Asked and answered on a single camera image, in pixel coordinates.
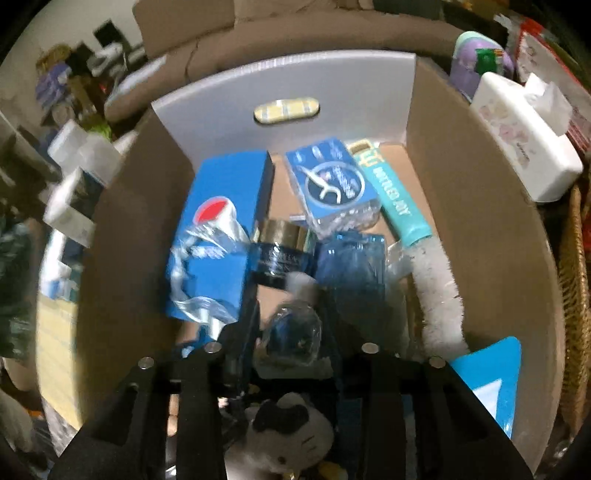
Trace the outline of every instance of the white fuzzy object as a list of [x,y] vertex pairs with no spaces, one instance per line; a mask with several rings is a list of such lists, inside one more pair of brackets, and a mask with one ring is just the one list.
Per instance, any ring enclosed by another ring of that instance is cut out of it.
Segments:
[[441,240],[431,236],[406,250],[424,315],[423,347],[427,356],[447,361],[470,351],[462,333],[464,305]]

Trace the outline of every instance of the blue pepsi box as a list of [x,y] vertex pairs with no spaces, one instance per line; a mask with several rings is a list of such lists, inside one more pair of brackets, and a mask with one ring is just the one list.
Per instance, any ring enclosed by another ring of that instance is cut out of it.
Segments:
[[[229,202],[234,205],[236,220],[248,236],[255,225],[266,217],[273,184],[274,166],[266,151],[250,151],[229,154],[204,160],[191,185],[189,196],[178,223],[173,246],[193,224],[215,217]],[[243,296],[256,295],[256,285],[246,284],[248,253],[234,253],[220,258],[213,244],[200,243],[191,249],[192,255],[185,262],[187,278],[183,291],[189,297],[208,297],[226,307],[238,318]],[[168,261],[167,279],[173,265]],[[169,300],[166,314],[181,320],[186,315]]]
[[320,239],[376,224],[379,196],[340,140],[329,138],[288,152],[285,158],[291,187]]

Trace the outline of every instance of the silver bolt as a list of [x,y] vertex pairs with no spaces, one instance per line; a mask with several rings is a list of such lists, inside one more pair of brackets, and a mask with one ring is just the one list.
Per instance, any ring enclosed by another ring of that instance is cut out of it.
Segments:
[[446,365],[446,361],[440,356],[431,356],[429,357],[429,365],[433,368],[443,368]]
[[148,368],[152,368],[153,366],[154,359],[150,356],[145,356],[138,362],[138,367],[140,367],[142,370],[147,370]]
[[203,347],[207,353],[218,353],[222,349],[222,344],[219,342],[209,342]]
[[361,350],[363,350],[365,353],[373,355],[379,352],[379,347],[375,343],[368,342],[361,346]]

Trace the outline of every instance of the blue and white package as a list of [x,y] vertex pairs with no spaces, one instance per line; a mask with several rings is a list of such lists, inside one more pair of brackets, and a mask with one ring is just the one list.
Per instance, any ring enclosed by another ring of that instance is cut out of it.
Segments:
[[511,438],[521,367],[519,340],[507,337],[450,365]]
[[285,159],[291,187],[320,239],[376,224],[378,194],[342,142],[329,138],[288,152]]
[[[215,236],[211,237],[212,241],[201,237],[189,248],[180,248],[180,245],[186,241],[187,231],[195,231],[197,225],[206,223],[218,226],[221,231],[234,224],[248,242],[256,223],[267,215],[273,173],[274,167],[266,151],[230,154],[202,163],[185,202],[167,267],[170,281],[179,260],[175,252],[180,249],[181,289],[188,299],[198,300],[200,306],[220,305],[227,315],[237,319],[243,299],[256,295],[256,285],[250,286],[247,282],[248,250],[226,255],[227,245],[218,242]],[[216,319],[211,318],[215,316],[215,309],[198,310],[196,313],[203,318],[191,318],[171,298],[166,314],[181,320],[215,323]]]

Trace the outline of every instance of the cosmetic jar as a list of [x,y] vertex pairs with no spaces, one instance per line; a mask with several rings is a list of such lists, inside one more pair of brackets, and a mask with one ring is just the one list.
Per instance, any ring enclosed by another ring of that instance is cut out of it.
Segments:
[[259,285],[285,289],[289,272],[310,274],[316,235],[285,220],[263,220],[251,245],[251,272]]

